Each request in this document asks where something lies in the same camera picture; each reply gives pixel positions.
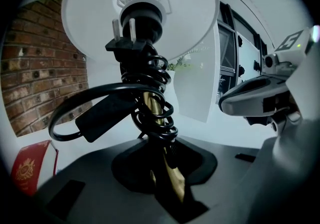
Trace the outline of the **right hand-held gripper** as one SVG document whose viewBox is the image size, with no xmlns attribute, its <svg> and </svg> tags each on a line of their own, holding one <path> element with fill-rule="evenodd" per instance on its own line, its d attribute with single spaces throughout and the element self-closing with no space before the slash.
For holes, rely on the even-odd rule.
<svg viewBox="0 0 320 224">
<path fill-rule="evenodd" d="M 282 134 L 320 118 L 320 26 L 288 35 L 263 57 L 262 73 L 225 93 L 220 110 Z"/>
</svg>

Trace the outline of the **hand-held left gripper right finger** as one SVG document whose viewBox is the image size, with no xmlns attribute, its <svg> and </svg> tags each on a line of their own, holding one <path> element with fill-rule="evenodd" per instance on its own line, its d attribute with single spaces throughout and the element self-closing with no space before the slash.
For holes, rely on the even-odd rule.
<svg viewBox="0 0 320 224">
<path fill-rule="evenodd" d="M 206 205 L 209 210 L 187 224 L 210 224 L 210 220 L 205 219 L 207 215 L 213 212 L 214 206 L 223 202 L 233 192 L 252 165 L 251 162 L 237 159 L 235 156 L 243 153 L 256 157 L 260 153 L 259 149 L 221 145 L 186 136 L 181 136 L 178 141 L 209 151 L 218 161 L 213 175 L 206 183 L 191 186 L 195 199 Z"/>
</svg>

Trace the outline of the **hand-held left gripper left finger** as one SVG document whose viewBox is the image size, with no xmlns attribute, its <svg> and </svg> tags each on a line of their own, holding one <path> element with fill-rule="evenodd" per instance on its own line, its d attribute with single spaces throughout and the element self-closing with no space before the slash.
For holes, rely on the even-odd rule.
<svg viewBox="0 0 320 224">
<path fill-rule="evenodd" d="M 46 210 L 61 191 L 60 206 L 77 182 L 84 184 L 63 220 L 68 224 L 178 224 L 152 194 L 132 192 L 113 176 L 111 163 L 123 151 L 143 145 L 138 139 L 85 154 L 47 181 L 35 194 Z"/>
</svg>

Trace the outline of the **white shade brass table lamp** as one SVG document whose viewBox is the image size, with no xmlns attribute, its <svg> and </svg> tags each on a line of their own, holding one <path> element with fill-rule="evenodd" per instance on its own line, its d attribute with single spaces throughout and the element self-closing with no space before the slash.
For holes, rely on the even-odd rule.
<svg viewBox="0 0 320 224">
<path fill-rule="evenodd" d="M 121 82 L 80 92 L 60 104 L 51 116 L 48 131 L 56 141 L 79 137 L 93 142 L 96 129 L 80 129 L 61 135 L 55 132 L 60 119 L 78 106 L 104 97 L 120 103 L 114 113 L 93 119 L 104 131 L 130 115 L 142 135 L 148 137 L 148 185 L 166 199 L 185 204 L 187 186 L 174 157 L 178 129 L 174 108 L 165 99 L 171 77 L 169 60 L 196 46 L 218 19 L 220 0 L 63 0 L 62 24 L 75 46 L 94 52 L 113 53 L 119 63 Z"/>
</svg>

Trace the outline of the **red gold-printed book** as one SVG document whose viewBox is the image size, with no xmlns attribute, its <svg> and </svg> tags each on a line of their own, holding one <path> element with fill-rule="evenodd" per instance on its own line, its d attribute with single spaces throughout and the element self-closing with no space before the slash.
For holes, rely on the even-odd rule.
<svg viewBox="0 0 320 224">
<path fill-rule="evenodd" d="M 11 171 L 17 188 L 28 196 L 56 175 L 58 150 L 51 140 L 45 140 L 20 149 Z"/>
</svg>

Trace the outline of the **pale teal wall panel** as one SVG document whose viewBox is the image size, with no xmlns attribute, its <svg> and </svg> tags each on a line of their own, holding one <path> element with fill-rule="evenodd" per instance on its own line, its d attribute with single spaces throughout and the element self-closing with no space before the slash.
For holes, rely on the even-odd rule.
<svg viewBox="0 0 320 224">
<path fill-rule="evenodd" d="M 260 64 L 260 51 L 255 47 L 253 33 L 240 21 L 235 19 L 238 36 L 242 38 L 242 47 L 239 47 L 239 65 L 244 67 L 245 73 L 238 78 L 238 84 L 260 75 L 254 70 L 254 61 Z"/>
</svg>

